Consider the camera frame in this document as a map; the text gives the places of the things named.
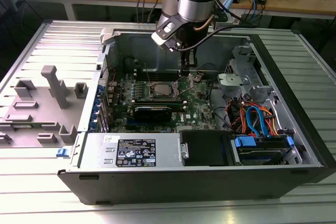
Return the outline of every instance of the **blue latch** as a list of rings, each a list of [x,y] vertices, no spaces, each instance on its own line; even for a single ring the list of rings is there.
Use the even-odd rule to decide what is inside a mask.
[[[100,92],[104,92],[105,88],[102,86],[102,85],[98,85],[97,86],[97,92],[100,93]]]
[[[56,157],[69,157],[68,149],[60,148],[56,154]]]
[[[98,99],[98,98],[95,98],[95,100],[94,100],[94,105],[99,105],[100,104],[100,99]]]
[[[89,122],[89,127],[90,128],[96,128],[96,123],[95,122]]]
[[[241,146],[257,146],[252,136],[239,136],[235,139],[235,144],[237,148]]]
[[[290,145],[290,147],[293,147],[293,146],[294,146],[294,140],[292,139],[291,136],[287,136],[287,142],[288,142],[288,144]]]
[[[90,116],[90,120],[95,120],[97,118],[98,118],[97,114],[91,114]]]
[[[97,106],[92,106],[92,110],[94,111],[94,112],[98,112],[99,111],[99,107],[97,107]]]

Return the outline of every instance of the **table leg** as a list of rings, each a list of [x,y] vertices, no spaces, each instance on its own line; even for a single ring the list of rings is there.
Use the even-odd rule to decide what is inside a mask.
[[[68,16],[68,20],[77,20],[76,13],[72,3],[64,3],[64,8]]]

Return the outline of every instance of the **gray plastic piece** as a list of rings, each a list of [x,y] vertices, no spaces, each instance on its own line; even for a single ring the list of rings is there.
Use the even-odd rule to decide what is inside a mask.
[[[41,144],[52,144],[57,142],[57,138],[53,133],[38,133],[36,139]]]
[[[15,129],[10,124],[2,124],[0,125],[0,131],[15,131]]]
[[[58,122],[55,122],[54,124],[42,124],[41,127],[45,131],[58,131],[61,128]]]
[[[59,85],[61,86],[61,89],[63,90],[64,95],[67,96],[68,93],[69,93],[69,90],[68,90],[67,87],[65,86],[64,81],[63,81],[63,80],[59,80],[58,83],[59,83]],[[53,98],[55,98],[52,89],[49,89],[49,92],[50,92],[51,96],[52,96]]]
[[[12,141],[10,136],[0,133],[0,144],[10,144]]]
[[[65,98],[64,90],[61,88],[58,79],[56,77],[57,68],[55,66],[45,65],[42,68],[41,75],[45,77],[50,85],[50,88],[56,98],[56,101],[61,109],[68,107],[68,101]]]
[[[36,101],[15,102],[13,107],[17,110],[20,110],[20,109],[36,109],[36,108],[38,108],[38,103]]]
[[[8,115],[5,121],[11,122],[31,122],[33,120],[31,115]]]
[[[63,140],[63,142],[65,144],[73,144],[75,142],[75,140],[76,140],[77,129],[73,125],[71,127],[70,132],[68,132],[67,129],[65,128],[65,126],[62,125],[61,129],[59,130],[58,135],[61,137],[61,139]]]
[[[30,80],[19,80],[17,85],[14,87],[14,90],[18,96],[22,99],[30,99],[32,95],[29,93],[29,90],[35,90],[34,84]]]
[[[88,94],[88,86],[85,82],[77,82],[74,91],[77,99],[85,99]]]

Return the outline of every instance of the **power supply label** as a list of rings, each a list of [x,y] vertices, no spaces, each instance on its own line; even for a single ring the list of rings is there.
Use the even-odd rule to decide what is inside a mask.
[[[118,167],[156,166],[155,139],[119,139]]]

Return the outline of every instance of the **electronic component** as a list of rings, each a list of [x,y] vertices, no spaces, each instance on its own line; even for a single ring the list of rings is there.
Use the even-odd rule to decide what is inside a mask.
[[[266,5],[267,0],[256,0],[256,4]]]
[[[172,109],[168,107],[136,107],[133,116],[137,122],[169,122],[172,118]]]
[[[235,138],[235,147],[242,165],[279,164],[293,146],[293,139],[286,135],[271,139],[252,136]]]

